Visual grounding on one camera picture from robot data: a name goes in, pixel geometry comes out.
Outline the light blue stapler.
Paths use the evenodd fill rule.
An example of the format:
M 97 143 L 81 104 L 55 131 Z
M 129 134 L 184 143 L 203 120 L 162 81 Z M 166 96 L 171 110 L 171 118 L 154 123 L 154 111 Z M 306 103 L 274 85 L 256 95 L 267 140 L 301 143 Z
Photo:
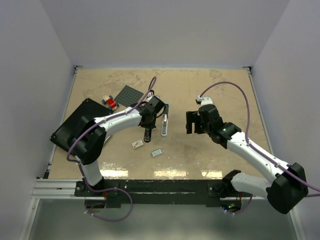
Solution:
M 161 136 L 165 137 L 168 134 L 168 122 L 169 122 L 169 104 L 165 103 L 165 110 L 162 115 L 161 124 Z

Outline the black stapler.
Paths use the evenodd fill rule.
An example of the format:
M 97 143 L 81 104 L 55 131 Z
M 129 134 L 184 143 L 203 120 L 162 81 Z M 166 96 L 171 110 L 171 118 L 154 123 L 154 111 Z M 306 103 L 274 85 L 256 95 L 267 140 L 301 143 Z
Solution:
M 146 128 L 144 131 L 144 137 L 143 137 L 143 141 L 145 143 L 149 143 L 151 141 L 152 138 L 152 129 L 151 128 Z

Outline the white staple box sleeve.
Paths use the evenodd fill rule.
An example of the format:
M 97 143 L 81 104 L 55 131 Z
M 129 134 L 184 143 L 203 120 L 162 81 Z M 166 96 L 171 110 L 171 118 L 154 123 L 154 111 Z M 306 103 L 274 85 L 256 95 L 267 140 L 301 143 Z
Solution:
M 144 142 L 142 139 L 140 139 L 138 141 L 133 142 L 131 145 L 133 149 L 137 149 L 139 147 L 142 147 L 144 145 Z

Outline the staple box tray with staples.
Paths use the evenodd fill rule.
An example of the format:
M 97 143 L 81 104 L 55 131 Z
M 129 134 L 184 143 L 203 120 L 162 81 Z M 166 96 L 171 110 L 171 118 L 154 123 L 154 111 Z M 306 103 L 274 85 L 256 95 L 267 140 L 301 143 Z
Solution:
M 159 148 L 159 149 L 153 150 L 150 154 L 153 158 L 155 158 L 155 157 L 162 155 L 163 150 L 161 148 Z

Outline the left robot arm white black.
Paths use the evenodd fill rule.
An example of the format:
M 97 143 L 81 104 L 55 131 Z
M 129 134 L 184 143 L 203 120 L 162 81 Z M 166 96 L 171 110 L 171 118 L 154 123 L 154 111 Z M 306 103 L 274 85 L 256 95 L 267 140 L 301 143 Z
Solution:
M 157 96 L 148 97 L 120 112 L 108 116 L 83 118 L 75 133 L 68 139 L 69 150 L 66 159 L 76 162 L 85 178 L 86 191 L 99 196 L 104 190 L 103 176 L 99 169 L 98 158 L 108 137 L 132 127 L 154 129 L 157 114 L 166 104 Z

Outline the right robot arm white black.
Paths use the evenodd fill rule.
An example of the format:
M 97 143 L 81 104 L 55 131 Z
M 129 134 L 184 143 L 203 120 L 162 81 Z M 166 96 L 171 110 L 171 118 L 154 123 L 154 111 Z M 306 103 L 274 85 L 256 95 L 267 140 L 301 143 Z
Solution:
M 279 213 L 287 214 L 308 195 L 307 186 L 302 184 L 306 180 L 305 170 L 300 164 L 290 165 L 246 140 L 238 126 L 223 121 L 213 104 L 186 112 L 186 132 L 207 134 L 214 143 L 237 154 L 262 174 L 256 177 L 239 170 L 228 173 L 222 185 L 227 196 L 249 193 L 268 200 Z

